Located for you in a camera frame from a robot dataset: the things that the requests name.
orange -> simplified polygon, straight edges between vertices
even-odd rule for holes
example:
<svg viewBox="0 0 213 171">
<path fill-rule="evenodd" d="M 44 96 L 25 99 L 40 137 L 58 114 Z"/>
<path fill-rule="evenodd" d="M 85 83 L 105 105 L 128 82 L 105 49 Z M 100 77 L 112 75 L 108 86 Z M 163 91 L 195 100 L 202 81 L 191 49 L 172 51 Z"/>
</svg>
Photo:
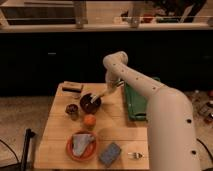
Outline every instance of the orange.
<svg viewBox="0 0 213 171">
<path fill-rule="evenodd" d="M 95 126 L 96 124 L 96 117 L 93 114 L 87 114 L 84 116 L 83 123 L 86 126 Z"/>
</svg>

black wall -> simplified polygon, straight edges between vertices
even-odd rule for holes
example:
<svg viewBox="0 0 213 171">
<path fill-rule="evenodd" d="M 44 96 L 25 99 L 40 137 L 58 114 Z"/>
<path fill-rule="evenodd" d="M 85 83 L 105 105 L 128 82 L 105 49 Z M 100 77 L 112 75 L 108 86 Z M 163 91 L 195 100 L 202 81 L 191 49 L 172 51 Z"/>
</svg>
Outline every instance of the black wall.
<svg viewBox="0 0 213 171">
<path fill-rule="evenodd" d="M 213 31 L 0 34 L 0 95 L 54 94 L 58 83 L 104 82 L 104 56 L 181 90 L 213 88 Z"/>
</svg>

floor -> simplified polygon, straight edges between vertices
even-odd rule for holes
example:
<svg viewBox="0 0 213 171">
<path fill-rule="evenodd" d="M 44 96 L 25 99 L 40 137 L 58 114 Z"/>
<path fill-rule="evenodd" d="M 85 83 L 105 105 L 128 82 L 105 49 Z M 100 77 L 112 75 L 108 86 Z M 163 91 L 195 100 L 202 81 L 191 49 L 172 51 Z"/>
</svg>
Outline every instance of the floor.
<svg viewBox="0 0 213 171">
<path fill-rule="evenodd" d="M 194 120 L 197 137 L 201 139 L 213 153 L 213 123 L 206 124 L 198 114 L 205 102 L 210 100 L 206 92 L 185 92 L 194 105 Z M 36 147 L 39 144 L 53 96 L 34 97 L 1 97 L 0 98 L 0 139 L 8 143 L 17 153 L 22 154 L 25 130 L 31 128 L 37 133 Z M 212 167 L 208 154 L 198 143 L 202 169 Z M 15 163 L 14 156 L 0 144 L 0 166 Z"/>
</svg>

dish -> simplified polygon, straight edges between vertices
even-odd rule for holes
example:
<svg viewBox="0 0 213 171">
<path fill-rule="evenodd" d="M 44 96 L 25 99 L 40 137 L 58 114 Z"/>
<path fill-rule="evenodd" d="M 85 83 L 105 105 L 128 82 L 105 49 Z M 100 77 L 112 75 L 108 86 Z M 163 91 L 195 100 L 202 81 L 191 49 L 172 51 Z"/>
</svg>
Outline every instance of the dish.
<svg viewBox="0 0 213 171">
<path fill-rule="evenodd" d="M 91 134 L 92 136 L 95 137 L 95 140 L 90 142 L 89 145 L 87 145 L 86 149 L 84 150 L 84 153 L 79 157 L 73 154 L 73 136 L 71 136 L 71 138 L 67 141 L 67 145 L 66 145 L 66 151 L 73 160 L 76 160 L 76 161 L 90 160 L 94 156 L 97 149 L 97 137 L 95 136 L 93 132 L 90 132 L 90 131 L 78 131 L 74 134 Z"/>
</svg>

cable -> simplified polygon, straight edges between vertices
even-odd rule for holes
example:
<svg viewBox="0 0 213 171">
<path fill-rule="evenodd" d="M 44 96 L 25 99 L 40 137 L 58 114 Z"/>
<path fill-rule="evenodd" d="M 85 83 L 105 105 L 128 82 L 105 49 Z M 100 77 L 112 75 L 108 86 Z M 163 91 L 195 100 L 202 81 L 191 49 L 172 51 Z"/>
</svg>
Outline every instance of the cable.
<svg viewBox="0 0 213 171">
<path fill-rule="evenodd" d="M 16 158 L 16 160 L 17 160 L 17 163 L 19 163 L 19 159 L 18 159 L 16 153 L 13 151 L 13 149 L 12 149 L 7 143 L 5 143 L 3 140 L 0 139 L 0 142 L 1 142 L 2 144 L 4 144 L 4 145 L 14 154 L 14 156 L 15 156 L 15 158 Z"/>
<path fill-rule="evenodd" d="M 201 141 L 200 139 L 197 138 L 197 141 L 198 141 L 199 143 L 201 143 L 201 144 L 203 145 L 203 147 L 206 149 L 206 151 L 207 151 L 207 153 L 208 153 L 208 155 L 209 155 L 209 157 L 210 157 L 210 159 L 211 159 L 211 161 L 212 161 L 212 163 L 213 163 L 213 156 L 212 156 L 211 152 L 209 151 L 208 147 L 207 147 L 207 146 L 204 144 L 204 142 Z M 212 167 L 212 168 L 205 169 L 205 170 L 203 170 L 203 171 L 213 171 L 213 167 Z"/>
<path fill-rule="evenodd" d="M 204 142 L 202 142 L 200 139 L 197 138 L 197 141 L 198 141 L 199 143 L 201 143 L 201 144 L 203 145 L 203 147 L 206 149 L 206 151 L 207 151 L 207 153 L 208 153 L 208 155 L 209 155 L 209 157 L 210 157 L 210 159 L 211 159 L 211 161 L 212 161 L 212 163 L 213 163 L 213 156 L 212 156 L 211 152 L 209 151 L 208 147 L 207 147 L 207 146 L 204 144 Z"/>
</svg>

